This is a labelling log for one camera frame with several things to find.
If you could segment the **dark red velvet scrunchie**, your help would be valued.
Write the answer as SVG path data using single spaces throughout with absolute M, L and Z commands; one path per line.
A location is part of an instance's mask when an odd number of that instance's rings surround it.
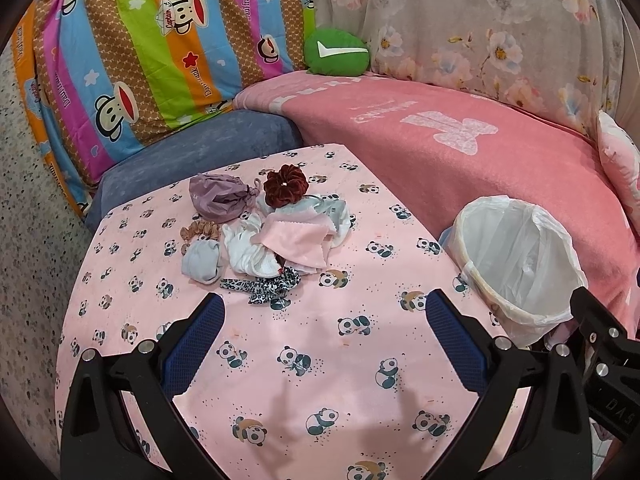
M 307 193 L 309 183 L 303 171 L 294 165 L 283 165 L 269 171 L 264 183 L 265 202 L 278 209 L 299 202 Z

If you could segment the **pink bed blanket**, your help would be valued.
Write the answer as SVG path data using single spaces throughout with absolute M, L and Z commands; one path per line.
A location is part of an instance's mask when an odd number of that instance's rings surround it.
M 308 144 L 345 145 L 433 234 L 482 196 L 541 206 L 570 233 L 590 290 L 638 330 L 638 233 L 581 134 L 484 96 L 372 75 L 300 70 L 233 105 L 292 120 Z

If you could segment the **colourful monkey print quilt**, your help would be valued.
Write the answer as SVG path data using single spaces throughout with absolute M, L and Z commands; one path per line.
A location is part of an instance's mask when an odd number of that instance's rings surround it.
M 84 216 L 107 170 L 304 65 L 314 0 L 34 0 L 11 37 L 44 163 Z

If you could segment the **light blue drawstring bag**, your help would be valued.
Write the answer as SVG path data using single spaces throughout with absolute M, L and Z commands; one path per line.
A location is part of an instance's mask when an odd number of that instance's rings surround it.
M 350 215 L 347 203 L 336 194 L 331 195 L 305 195 L 297 203 L 288 204 L 280 208 L 273 208 L 266 203 L 264 193 L 256 200 L 258 209 L 264 216 L 276 212 L 285 214 L 293 218 L 299 217 L 303 212 L 312 211 L 315 214 L 324 214 L 334 225 L 335 233 L 332 235 L 330 244 L 332 248 L 337 248 L 344 243 L 352 226 L 352 216 Z

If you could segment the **white cloth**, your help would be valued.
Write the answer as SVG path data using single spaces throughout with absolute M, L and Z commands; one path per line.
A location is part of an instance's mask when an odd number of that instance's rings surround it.
M 235 222 L 222 226 L 224 247 L 229 264 L 236 274 L 253 278 L 275 278 L 280 273 L 280 263 L 274 252 L 253 237 L 262 230 L 262 217 L 256 212 L 242 214 Z

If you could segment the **light blue small sock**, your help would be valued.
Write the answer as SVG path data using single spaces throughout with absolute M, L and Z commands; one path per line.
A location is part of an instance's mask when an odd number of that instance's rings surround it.
M 222 264 L 216 240 L 196 240 L 181 260 L 181 272 L 192 281 L 211 285 L 219 280 Z

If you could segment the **grey floral sheet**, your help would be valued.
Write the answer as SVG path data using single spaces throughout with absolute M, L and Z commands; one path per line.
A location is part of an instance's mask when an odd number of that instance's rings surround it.
M 620 98 L 620 0 L 314 3 L 319 24 L 366 44 L 379 75 L 474 93 L 585 136 Z

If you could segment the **pink patterned pillow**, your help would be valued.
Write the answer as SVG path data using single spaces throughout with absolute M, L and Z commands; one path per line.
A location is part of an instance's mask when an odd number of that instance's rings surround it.
M 603 110 L 598 113 L 598 150 L 628 220 L 639 231 L 639 151 L 626 131 Z

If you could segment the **white-lined trash bin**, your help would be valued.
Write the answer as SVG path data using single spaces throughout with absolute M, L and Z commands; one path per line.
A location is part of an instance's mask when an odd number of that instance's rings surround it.
M 567 229 L 524 200 L 473 200 L 439 243 L 520 348 L 569 321 L 572 293 L 588 285 Z

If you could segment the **purple drawstring pouch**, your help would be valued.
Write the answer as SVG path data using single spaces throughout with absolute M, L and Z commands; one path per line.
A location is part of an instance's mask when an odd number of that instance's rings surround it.
M 202 218 L 224 224 L 252 208 L 259 190 L 230 174 L 197 174 L 189 180 L 189 195 Z

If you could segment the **beige spotted scrunchie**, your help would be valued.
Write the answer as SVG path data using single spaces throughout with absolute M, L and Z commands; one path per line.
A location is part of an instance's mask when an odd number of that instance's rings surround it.
M 180 230 L 182 239 L 181 255 L 185 255 L 189 248 L 198 240 L 219 240 L 220 227 L 217 223 L 208 220 L 194 220 L 190 226 L 184 226 Z

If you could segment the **blue velvet cushion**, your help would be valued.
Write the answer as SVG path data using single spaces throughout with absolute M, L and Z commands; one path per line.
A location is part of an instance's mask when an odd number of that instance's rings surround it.
M 212 169 L 304 145 L 297 126 L 279 115 L 234 110 L 198 122 L 144 148 L 102 176 L 85 225 L 96 232 L 113 208 Z

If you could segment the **green checkmark cushion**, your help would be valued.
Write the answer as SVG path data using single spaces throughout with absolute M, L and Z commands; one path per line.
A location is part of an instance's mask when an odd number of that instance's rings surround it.
M 305 40 L 304 60 L 315 75 L 357 77 L 368 70 L 370 52 L 349 32 L 318 28 Z

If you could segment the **pink panda print cloth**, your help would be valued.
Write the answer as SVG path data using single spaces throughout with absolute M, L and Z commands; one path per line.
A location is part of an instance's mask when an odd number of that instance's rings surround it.
M 419 479 L 462 427 L 465 390 L 424 313 L 446 292 L 497 336 L 501 326 L 435 237 L 338 144 L 247 160 L 247 184 L 299 166 L 312 195 L 340 198 L 352 227 L 326 268 L 277 307 L 223 292 L 224 327 L 176 407 L 232 479 Z M 195 218 L 186 181 L 112 208 L 78 273 L 56 363 L 66 422 L 83 351 L 127 353 L 186 318 L 207 287 L 181 271 L 180 234 Z

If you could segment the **pink fabric piece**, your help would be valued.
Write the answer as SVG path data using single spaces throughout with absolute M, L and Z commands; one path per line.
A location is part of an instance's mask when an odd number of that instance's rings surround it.
M 335 233 L 333 222 L 324 214 L 313 214 L 308 219 L 270 214 L 252 242 L 265 246 L 287 262 L 323 269 L 328 264 Z

